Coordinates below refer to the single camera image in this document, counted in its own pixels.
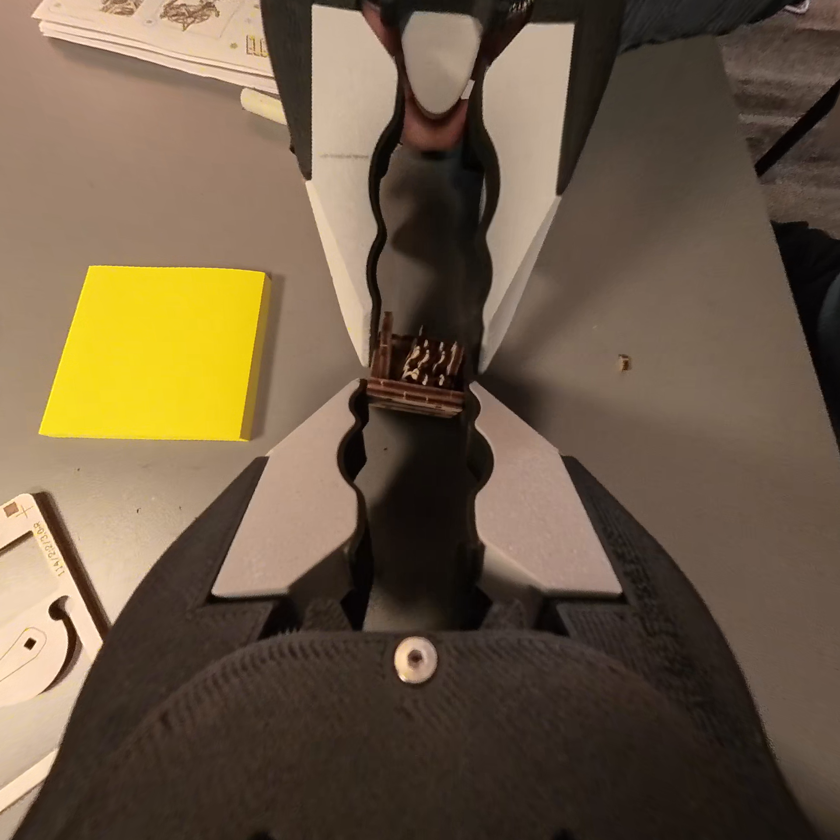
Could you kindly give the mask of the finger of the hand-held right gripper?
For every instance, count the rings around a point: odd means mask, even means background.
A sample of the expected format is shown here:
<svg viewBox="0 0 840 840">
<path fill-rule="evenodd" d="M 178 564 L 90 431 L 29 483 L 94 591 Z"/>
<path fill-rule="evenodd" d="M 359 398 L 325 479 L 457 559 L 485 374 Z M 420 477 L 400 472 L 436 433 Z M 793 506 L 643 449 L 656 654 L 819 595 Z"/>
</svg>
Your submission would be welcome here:
<svg viewBox="0 0 840 840">
<path fill-rule="evenodd" d="M 396 127 L 396 63 L 362 12 L 311 9 L 311 178 L 307 191 L 345 327 L 369 366 L 385 244 L 377 165 Z"/>
<path fill-rule="evenodd" d="M 492 279 L 482 312 L 480 374 L 511 326 L 560 203 L 573 42 L 573 23 L 526 24 L 484 78 L 482 120 L 499 186 L 486 232 Z"/>
</svg>

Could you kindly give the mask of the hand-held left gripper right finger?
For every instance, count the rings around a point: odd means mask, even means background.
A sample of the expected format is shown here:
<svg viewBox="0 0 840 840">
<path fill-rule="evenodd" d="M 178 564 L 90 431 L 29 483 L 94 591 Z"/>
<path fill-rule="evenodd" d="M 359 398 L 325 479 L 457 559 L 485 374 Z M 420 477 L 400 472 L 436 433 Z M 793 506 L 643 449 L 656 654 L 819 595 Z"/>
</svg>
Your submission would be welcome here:
<svg viewBox="0 0 840 840">
<path fill-rule="evenodd" d="M 478 591 L 527 611 L 555 598 L 618 601 L 622 585 L 559 450 L 477 382 L 469 408 Z"/>
</svg>

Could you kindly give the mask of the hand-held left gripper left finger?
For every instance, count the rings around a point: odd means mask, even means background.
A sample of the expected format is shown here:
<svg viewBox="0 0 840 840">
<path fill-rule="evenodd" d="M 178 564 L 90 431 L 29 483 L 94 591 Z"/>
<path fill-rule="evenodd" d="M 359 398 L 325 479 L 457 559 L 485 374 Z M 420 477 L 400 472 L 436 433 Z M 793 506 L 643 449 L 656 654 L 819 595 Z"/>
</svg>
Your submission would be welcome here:
<svg viewBox="0 0 840 840">
<path fill-rule="evenodd" d="M 334 598 L 366 607 L 373 579 L 364 497 L 369 418 L 363 379 L 352 380 L 267 454 L 212 593 L 285 596 L 296 607 Z"/>
</svg>

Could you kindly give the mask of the small brown wooden model box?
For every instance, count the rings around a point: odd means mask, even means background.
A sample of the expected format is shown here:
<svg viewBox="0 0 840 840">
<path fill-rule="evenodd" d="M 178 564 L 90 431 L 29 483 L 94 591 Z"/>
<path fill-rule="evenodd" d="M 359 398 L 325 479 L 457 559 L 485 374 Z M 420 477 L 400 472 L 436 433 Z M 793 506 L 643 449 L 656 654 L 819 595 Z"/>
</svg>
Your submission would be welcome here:
<svg viewBox="0 0 840 840">
<path fill-rule="evenodd" d="M 450 418 L 465 404 L 464 346 L 456 341 L 393 330 L 384 313 L 377 334 L 366 393 L 373 406 L 393 411 Z"/>
</svg>

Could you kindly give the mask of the printed instruction booklet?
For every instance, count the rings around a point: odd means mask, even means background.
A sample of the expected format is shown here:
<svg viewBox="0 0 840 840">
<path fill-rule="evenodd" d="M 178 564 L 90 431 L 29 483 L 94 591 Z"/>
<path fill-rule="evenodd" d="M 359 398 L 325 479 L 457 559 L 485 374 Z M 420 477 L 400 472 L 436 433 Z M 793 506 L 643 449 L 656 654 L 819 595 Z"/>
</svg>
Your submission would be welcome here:
<svg viewBox="0 0 840 840">
<path fill-rule="evenodd" d="M 46 1 L 43 35 L 277 94 L 257 1 Z"/>
</svg>

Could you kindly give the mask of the person's right forearm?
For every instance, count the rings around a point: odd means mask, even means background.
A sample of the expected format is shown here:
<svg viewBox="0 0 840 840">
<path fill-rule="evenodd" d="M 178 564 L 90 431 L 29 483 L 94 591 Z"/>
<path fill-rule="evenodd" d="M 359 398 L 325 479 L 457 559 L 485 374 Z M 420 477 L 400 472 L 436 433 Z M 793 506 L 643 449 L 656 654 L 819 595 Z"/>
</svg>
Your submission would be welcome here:
<svg viewBox="0 0 840 840">
<path fill-rule="evenodd" d="M 618 54 L 759 23 L 795 1 L 626 1 Z"/>
</svg>

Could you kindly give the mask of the laser-cut wooden parts sheet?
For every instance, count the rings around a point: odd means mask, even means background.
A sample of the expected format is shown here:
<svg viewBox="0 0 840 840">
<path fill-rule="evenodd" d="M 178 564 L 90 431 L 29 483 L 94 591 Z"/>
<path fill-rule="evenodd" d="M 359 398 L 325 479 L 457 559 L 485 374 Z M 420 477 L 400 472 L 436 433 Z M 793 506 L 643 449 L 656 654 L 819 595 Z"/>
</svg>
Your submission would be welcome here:
<svg viewBox="0 0 840 840">
<path fill-rule="evenodd" d="M 92 658 L 105 628 L 87 580 L 46 507 L 24 493 L 1 506 L 1 706 L 59 682 L 81 650 Z"/>
</svg>

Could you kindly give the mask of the person's right hand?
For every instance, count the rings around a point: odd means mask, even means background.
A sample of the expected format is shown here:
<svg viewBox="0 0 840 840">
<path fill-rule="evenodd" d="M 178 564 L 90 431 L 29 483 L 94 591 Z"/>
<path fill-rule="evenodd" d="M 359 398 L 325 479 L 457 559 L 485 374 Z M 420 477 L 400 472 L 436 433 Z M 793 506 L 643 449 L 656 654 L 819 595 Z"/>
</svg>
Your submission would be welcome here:
<svg viewBox="0 0 840 840">
<path fill-rule="evenodd" d="M 456 147 L 465 130 L 468 100 L 459 99 L 456 104 L 441 114 L 432 113 L 422 107 L 415 97 L 407 74 L 402 42 L 397 30 L 385 24 L 377 3 L 363 2 L 361 11 L 367 25 L 397 66 L 404 99 L 402 143 L 423 153 L 451 151 Z"/>
</svg>

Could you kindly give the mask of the pale cylindrical stick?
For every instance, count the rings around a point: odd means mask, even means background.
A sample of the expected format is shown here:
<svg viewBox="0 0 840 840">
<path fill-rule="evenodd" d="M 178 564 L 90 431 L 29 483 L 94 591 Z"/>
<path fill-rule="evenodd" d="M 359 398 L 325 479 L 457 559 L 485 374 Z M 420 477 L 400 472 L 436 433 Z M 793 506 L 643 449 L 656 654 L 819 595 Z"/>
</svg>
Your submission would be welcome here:
<svg viewBox="0 0 840 840">
<path fill-rule="evenodd" d="M 286 113 L 278 98 L 250 87 L 243 87 L 239 100 L 241 107 L 248 113 L 287 126 Z"/>
</svg>

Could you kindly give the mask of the black metal bar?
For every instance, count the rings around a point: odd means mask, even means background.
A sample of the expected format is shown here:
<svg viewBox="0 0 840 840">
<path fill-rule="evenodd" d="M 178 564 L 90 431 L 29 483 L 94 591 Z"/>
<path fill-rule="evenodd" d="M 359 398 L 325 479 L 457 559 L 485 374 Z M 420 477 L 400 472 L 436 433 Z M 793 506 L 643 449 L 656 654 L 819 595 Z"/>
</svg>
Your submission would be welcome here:
<svg viewBox="0 0 840 840">
<path fill-rule="evenodd" d="M 837 105 L 839 80 L 787 129 L 756 161 L 754 171 L 761 178 L 779 163 L 804 137 L 811 132 Z"/>
</svg>

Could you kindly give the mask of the yellow sticky note pad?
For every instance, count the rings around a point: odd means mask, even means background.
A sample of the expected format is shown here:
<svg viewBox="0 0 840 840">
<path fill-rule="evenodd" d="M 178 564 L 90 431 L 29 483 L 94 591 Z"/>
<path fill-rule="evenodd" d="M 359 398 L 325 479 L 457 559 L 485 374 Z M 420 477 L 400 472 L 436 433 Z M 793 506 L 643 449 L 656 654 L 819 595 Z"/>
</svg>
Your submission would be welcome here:
<svg viewBox="0 0 840 840">
<path fill-rule="evenodd" d="M 249 441 L 270 294 L 255 270 L 90 266 L 39 434 Z"/>
</svg>

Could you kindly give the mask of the person's dark clothing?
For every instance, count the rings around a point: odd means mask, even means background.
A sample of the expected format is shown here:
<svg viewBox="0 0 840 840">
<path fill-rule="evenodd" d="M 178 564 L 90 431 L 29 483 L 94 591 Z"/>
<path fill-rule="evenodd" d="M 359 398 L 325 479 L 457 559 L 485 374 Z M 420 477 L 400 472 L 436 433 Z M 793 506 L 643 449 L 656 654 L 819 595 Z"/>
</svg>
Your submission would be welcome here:
<svg viewBox="0 0 840 840">
<path fill-rule="evenodd" d="M 771 227 L 839 438 L 839 240 L 806 222 L 772 222 Z"/>
</svg>

